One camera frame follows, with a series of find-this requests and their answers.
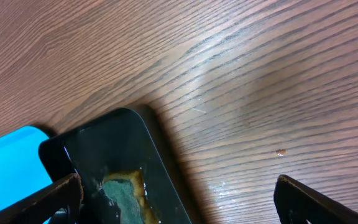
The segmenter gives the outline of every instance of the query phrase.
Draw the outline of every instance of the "brown wooden tabletop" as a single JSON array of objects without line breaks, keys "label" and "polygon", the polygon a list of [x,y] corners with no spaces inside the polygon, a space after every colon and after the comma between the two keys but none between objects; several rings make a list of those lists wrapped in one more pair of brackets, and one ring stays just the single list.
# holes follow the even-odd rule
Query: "brown wooden tabletop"
[{"label": "brown wooden tabletop", "polygon": [[209,223],[287,174],[358,212],[358,1],[0,1],[0,136],[148,104]]}]

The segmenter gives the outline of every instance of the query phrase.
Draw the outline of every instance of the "blue object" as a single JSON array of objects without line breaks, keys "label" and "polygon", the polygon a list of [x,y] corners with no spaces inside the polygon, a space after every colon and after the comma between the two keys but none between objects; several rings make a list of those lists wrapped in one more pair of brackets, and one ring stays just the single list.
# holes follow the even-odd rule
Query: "blue object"
[{"label": "blue object", "polygon": [[52,183],[38,156],[46,139],[31,126],[0,138],[0,210]]}]

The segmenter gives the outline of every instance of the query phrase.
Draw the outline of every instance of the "black tray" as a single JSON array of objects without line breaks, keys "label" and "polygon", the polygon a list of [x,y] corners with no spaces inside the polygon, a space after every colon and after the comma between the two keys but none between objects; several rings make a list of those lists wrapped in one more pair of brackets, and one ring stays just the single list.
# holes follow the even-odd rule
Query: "black tray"
[{"label": "black tray", "polygon": [[39,156],[52,181],[79,173],[84,203],[103,223],[120,223],[119,208],[100,191],[106,174],[141,169],[147,200],[162,223],[202,223],[169,144],[148,106],[118,108],[44,141]]}]

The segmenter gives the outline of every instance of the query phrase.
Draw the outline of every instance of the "wood grain surface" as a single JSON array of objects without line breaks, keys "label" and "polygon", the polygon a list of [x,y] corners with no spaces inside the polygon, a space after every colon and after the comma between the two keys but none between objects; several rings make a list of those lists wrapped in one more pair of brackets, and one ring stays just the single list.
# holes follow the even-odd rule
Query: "wood grain surface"
[{"label": "wood grain surface", "polygon": [[358,212],[358,1],[0,1],[0,136],[156,110],[208,223],[287,174]]}]

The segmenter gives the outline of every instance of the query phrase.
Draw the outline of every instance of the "white speck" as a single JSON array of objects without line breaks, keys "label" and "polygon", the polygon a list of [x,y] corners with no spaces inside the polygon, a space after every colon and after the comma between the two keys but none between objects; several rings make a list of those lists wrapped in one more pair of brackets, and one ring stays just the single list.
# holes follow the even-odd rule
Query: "white speck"
[{"label": "white speck", "polygon": [[195,111],[198,111],[198,112],[201,112],[201,113],[206,113],[205,111],[201,111],[201,110],[194,109],[194,108],[192,108],[192,110],[195,110]]}]

